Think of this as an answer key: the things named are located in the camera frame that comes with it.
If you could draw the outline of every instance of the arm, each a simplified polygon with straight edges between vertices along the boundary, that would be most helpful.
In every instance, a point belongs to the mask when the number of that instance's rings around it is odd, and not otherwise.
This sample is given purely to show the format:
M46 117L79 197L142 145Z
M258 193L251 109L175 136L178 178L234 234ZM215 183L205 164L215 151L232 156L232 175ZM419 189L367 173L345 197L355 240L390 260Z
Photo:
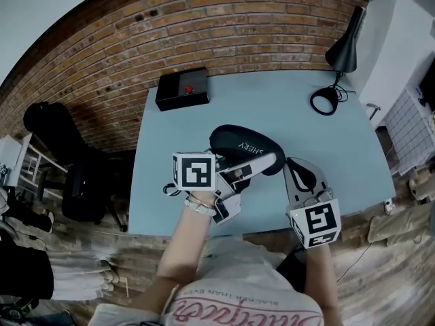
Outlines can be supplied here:
M194 192L194 196L213 207L215 197L212 193ZM183 208L174 234L160 260L156 277L147 290L133 301L131 308L160 314L174 288L183 287L194 280L210 221L210 216Z
M307 250L305 294L319 304L325 326L341 326L338 313L337 283L329 245Z

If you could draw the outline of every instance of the black office chair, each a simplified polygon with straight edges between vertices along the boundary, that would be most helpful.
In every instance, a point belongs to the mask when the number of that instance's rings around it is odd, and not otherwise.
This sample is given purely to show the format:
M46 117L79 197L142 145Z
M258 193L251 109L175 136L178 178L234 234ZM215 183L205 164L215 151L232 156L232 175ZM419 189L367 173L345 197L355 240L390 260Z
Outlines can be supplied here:
M63 190L63 215L76 221L98 223L108 210L122 232L122 224L110 197L115 193L114 176L108 166L110 155L87 146L68 109L60 103L32 104L24 114L24 126L51 151L60 165L70 166L64 183L47 180L48 172L39 178L38 198L45 188Z

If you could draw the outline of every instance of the brick wall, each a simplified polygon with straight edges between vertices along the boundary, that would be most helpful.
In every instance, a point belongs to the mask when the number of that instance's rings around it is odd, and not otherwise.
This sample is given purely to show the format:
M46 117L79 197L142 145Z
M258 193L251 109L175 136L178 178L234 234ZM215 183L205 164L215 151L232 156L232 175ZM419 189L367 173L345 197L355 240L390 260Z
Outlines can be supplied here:
M0 87L0 136L26 133L34 102L65 104L85 141L133 149L148 88L205 66L220 75L330 69L324 53L367 0L87 0L50 28Z

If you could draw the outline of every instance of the black box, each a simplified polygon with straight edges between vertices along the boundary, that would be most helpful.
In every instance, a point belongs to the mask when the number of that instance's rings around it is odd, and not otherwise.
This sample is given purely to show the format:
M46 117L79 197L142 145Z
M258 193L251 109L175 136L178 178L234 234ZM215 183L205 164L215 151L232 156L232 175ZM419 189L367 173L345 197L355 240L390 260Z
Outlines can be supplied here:
M206 68L160 76L156 104L161 111L208 103Z

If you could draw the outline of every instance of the light blue table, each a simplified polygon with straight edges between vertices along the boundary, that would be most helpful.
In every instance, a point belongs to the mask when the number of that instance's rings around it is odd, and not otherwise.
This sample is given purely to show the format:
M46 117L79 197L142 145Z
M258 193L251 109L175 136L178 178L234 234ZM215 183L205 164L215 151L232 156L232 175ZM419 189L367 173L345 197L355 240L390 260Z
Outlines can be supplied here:
M136 152L129 233L170 236L185 198L168 197L172 153L204 151L211 132L236 124L282 146L286 156L320 167L342 215L362 211L395 195L377 136L354 94L332 116L316 113L310 95L334 82L327 71L265 71L210 77L208 105L160 112L156 88L148 94ZM242 192L242 212L211 234L243 234L288 228L283 173L258 175Z

